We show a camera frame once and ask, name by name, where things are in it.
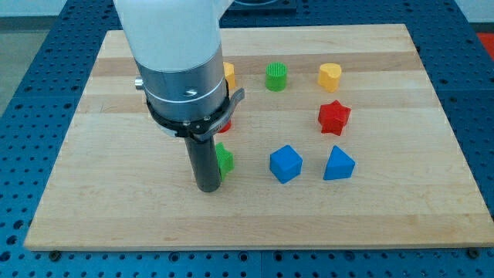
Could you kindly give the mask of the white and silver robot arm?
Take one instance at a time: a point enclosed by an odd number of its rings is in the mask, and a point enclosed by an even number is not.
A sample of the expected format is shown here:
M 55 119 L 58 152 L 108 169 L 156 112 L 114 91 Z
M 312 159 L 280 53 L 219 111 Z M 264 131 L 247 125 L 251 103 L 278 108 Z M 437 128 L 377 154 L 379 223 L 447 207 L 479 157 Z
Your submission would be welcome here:
M 219 20 L 233 0 L 115 0 L 151 109 L 172 121 L 212 115 L 226 98 Z

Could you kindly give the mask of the yellow block behind arm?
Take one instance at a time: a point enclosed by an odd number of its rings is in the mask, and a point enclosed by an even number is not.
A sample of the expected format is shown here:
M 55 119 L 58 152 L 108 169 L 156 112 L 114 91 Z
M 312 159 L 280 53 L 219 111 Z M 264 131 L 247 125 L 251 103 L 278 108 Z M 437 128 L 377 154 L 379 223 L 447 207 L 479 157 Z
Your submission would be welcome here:
M 230 90 L 233 90 L 236 87 L 235 66 L 232 63 L 227 63 L 227 62 L 223 62 L 223 66 L 224 66 L 225 80 L 228 84 L 228 88 Z

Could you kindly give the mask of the red block behind arm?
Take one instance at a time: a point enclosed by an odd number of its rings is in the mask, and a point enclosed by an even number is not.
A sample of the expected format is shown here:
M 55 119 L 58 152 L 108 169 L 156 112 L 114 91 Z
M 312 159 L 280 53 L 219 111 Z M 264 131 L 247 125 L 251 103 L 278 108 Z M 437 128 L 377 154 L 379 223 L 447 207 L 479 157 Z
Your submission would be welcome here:
M 232 126 L 232 122 L 229 120 L 227 124 L 219 131 L 219 133 L 227 132 Z

